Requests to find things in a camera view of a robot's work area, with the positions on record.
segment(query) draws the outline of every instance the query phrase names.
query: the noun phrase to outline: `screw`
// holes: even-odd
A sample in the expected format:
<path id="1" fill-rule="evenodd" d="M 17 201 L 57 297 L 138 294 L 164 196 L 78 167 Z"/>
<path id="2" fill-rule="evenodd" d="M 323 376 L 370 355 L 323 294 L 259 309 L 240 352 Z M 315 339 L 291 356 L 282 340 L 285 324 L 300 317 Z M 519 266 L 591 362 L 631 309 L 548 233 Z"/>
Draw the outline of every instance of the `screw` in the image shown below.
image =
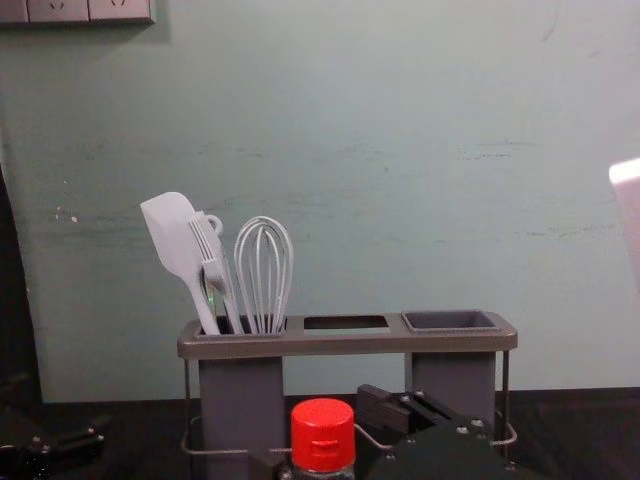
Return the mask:
<path id="1" fill-rule="evenodd" d="M 280 471 L 280 473 L 278 474 L 278 479 L 279 480 L 293 480 L 293 474 L 291 473 L 291 470 L 286 468 L 286 469 Z"/>

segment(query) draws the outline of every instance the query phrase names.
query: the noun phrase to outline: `gray plastic post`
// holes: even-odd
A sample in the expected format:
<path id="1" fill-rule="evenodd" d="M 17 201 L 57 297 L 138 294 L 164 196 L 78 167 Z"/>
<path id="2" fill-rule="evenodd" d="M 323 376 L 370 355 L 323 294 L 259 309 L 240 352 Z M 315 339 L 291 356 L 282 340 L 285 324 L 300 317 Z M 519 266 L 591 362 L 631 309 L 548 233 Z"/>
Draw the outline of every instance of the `gray plastic post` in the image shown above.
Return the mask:
<path id="1" fill-rule="evenodd" d="M 205 450 L 284 447 L 282 358 L 201 360 Z M 207 480 L 246 480 L 246 455 L 209 456 Z"/>

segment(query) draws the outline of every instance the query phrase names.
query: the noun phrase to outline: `empty slot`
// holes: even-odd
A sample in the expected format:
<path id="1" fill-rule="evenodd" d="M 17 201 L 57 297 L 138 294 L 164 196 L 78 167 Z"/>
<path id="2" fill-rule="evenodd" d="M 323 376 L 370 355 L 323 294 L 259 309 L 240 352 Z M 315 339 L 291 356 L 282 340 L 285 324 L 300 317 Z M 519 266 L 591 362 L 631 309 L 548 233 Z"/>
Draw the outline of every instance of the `empty slot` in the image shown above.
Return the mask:
<path id="1" fill-rule="evenodd" d="M 304 319 L 305 335 L 374 335 L 389 332 L 389 325 L 382 315 L 340 315 Z"/>
<path id="2" fill-rule="evenodd" d="M 432 329 L 496 329 L 480 310 L 450 312 L 406 312 L 402 314 L 412 330 Z"/>

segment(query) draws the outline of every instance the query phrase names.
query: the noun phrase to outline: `wall socket panel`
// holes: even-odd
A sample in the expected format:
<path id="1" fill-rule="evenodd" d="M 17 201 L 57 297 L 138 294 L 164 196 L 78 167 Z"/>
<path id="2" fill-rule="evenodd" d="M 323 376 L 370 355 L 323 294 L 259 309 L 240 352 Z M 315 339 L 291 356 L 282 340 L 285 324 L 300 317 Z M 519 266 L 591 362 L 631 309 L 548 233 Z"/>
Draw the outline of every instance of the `wall socket panel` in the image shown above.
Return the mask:
<path id="1" fill-rule="evenodd" d="M 128 20 L 151 23 L 155 20 L 153 7 L 149 0 L 89 0 L 89 18 L 95 22 Z"/>
<path id="2" fill-rule="evenodd" d="M 14 25 L 28 21 L 27 0 L 0 0 L 0 25 Z"/>
<path id="3" fill-rule="evenodd" d="M 89 21 L 87 0 L 27 0 L 31 23 Z"/>
<path id="4" fill-rule="evenodd" d="M 105 23 L 155 23 L 155 0 L 0 0 L 0 28 Z"/>

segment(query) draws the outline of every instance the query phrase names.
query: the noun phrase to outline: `white spatula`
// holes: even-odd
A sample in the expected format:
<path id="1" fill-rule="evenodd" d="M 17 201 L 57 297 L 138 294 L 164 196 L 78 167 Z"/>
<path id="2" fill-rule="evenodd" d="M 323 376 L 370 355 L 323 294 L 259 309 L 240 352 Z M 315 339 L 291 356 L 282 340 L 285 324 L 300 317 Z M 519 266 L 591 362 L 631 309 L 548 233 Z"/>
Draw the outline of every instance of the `white spatula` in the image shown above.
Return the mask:
<path id="1" fill-rule="evenodd" d="M 195 214 L 191 203 L 180 193 L 167 192 L 141 203 L 140 208 L 162 265 L 189 288 L 204 332 L 219 335 L 203 290 L 200 247 L 189 228 Z"/>

